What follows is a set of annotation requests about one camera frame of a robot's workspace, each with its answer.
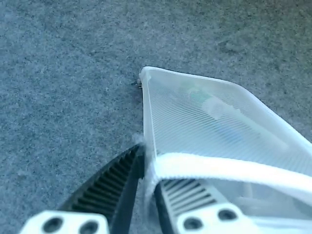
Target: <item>white plastic container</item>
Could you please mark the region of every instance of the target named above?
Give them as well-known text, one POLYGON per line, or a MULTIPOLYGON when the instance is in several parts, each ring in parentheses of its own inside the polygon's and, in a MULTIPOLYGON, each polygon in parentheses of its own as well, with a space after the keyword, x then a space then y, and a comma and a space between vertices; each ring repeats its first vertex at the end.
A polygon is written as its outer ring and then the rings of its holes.
POLYGON ((312 217, 312 145, 243 87, 144 67, 146 206, 167 178, 206 178, 246 215, 312 217))

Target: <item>ribbed plastic surface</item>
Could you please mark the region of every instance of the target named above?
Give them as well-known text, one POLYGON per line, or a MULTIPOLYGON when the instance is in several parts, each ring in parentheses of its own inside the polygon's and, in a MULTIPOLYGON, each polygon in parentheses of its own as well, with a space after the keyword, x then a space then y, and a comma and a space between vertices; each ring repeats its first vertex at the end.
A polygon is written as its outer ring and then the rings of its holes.
POLYGON ((214 178, 247 215, 312 217, 312 145, 254 95, 227 81, 154 67, 144 67, 140 78, 146 204, 161 180, 214 178))
POLYGON ((311 144, 244 88, 153 67, 140 77, 151 155, 233 158, 312 176, 311 144))
POLYGON ((60 210, 104 215, 111 234, 127 233, 137 183, 144 176, 143 157, 140 145, 123 152, 79 187, 60 210))

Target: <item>carpet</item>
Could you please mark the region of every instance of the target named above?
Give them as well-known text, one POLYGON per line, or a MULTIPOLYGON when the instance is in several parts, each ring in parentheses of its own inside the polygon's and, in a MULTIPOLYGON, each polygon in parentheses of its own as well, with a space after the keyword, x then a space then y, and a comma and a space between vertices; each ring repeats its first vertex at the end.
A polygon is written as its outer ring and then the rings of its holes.
POLYGON ((1 0, 3 233, 134 144, 145 65, 237 83, 312 141, 311 24, 304 0, 1 0))

